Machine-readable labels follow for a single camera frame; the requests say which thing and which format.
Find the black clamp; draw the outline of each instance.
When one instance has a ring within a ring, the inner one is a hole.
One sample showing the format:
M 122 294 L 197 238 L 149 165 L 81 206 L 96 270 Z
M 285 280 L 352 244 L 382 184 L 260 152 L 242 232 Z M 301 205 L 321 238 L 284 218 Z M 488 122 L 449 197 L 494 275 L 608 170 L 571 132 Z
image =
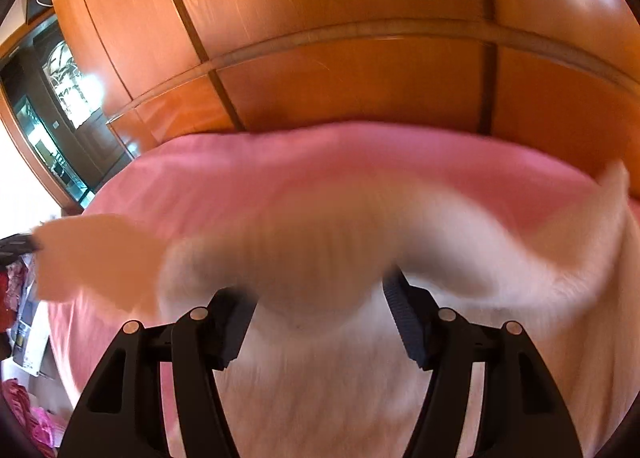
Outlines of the black clamp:
M 558 388 L 520 324 L 471 324 L 399 270 L 383 289 L 407 355 L 433 370 L 404 458 L 456 456 L 474 362 L 485 362 L 474 458 L 582 456 Z M 82 393 L 59 457 L 167 458 L 159 365 L 172 362 L 187 457 L 239 458 L 211 370 L 238 356 L 255 306 L 226 288 L 173 325 L 126 323 Z

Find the black object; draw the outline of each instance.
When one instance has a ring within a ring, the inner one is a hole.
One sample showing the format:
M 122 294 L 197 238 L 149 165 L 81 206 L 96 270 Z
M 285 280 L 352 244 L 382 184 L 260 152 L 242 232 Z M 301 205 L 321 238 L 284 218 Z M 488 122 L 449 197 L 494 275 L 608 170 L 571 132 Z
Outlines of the black object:
M 640 393 L 595 458 L 636 458 L 640 456 Z
M 400 271 L 385 279 L 384 290 L 407 354 L 433 370 L 404 458 L 455 457 L 478 361 L 486 363 L 486 376 L 476 458 L 582 456 L 558 388 L 519 324 L 510 332 L 508 323 L 468 323 L 439 309 Z M 236 358 L 254 309 L 255 302 L 227 288 L 173 325 L 126 323 L 82 393 L 59 457 L 167 457 L 159 362 L 172 361 L 188 458 L 239 458 L 211 369 L 224 370 Z
M 36 250 L 35 241 L 30 234 L 14 234 L 0 239 L 0 266 L 9 266 L 20 256 Z
M 3 457 L 42 458 L 0 391 L 0 450 Z
M 9 335 L 6 332 L 0 332 L 0 361 L 11 357 L 11 342 L 9 342 Z

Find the pink cloth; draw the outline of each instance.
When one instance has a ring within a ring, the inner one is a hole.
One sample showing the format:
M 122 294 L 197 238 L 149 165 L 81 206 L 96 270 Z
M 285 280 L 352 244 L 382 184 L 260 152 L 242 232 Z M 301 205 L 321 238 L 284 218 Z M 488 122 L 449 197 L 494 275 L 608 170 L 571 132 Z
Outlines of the pink cloth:
M 15 311 L 6 305 L 6 293 L 9 276 L 5 269 L 0 268 L 0 330 L 5 331 L 15 323 Z
M 262 207 L 291 187 L 382 170 L 455 187 L 513 230 L 539 223 L 594 185 L 558 160 L 496 139 L 348 123 L 260 136 L 174 139 L 109 181 L 87 213 L 119 213 L 161 237 L 183 237 Z M 135 247 L 123 239 L 122 250 Z M 76 402 L 122 323 L 99 319 L 96 305 L 85 297 L 50 304 L 49 320 L 60 374 Z
M 20 308 L 20 294 L 22 293 L 22 285 L 24 284 L 24 278 L 27 274 L 26 267 L 21 259 L 15 261 L 6 267 L 9 282 L 6 289 L 6 296 L 4 297 L 4 305 L 13 310 L 18 311 Z
M 31 441 L 45 458 L 55 458 L 53 452 L 53 439 L 47 434 L 49 427 L 43 417 L 36 417 L 31 414 L 31 402 L 27 390 L 18 384 L 15 378 L 10 378 L 2 383 L 2 394 L 14 416 L 17 418 L 29 435 Z
M 32 408 L 31 414 L 38 422 L 33 428 L 33 437 L 48 447 L 60 447 L 66 430 L 66 421 L 44 408 Z

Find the bed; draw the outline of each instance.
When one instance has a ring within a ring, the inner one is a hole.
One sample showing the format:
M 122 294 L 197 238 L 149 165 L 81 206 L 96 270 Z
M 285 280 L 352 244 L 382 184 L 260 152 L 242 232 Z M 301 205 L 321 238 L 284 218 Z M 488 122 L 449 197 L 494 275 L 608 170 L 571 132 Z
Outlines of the bed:
M 174 139 L 118 174 L 86 214 L 119 213 L 162 237 L 182 237 L 249 207 L 265 206 L 294 186 L 380 170 L 408 171 L 455 187 L 514 231 L 536 225 L 594 186 L 569 165 L 497 139 L 348 123 L 259 136 Z M 638 204 L 631 206 L 637 216 Z M 124 241 L 123 249 L 134 247 Z M 127 320 L 104 321 L 82 295 L 49 305 L 51 345 L 73 404 Z

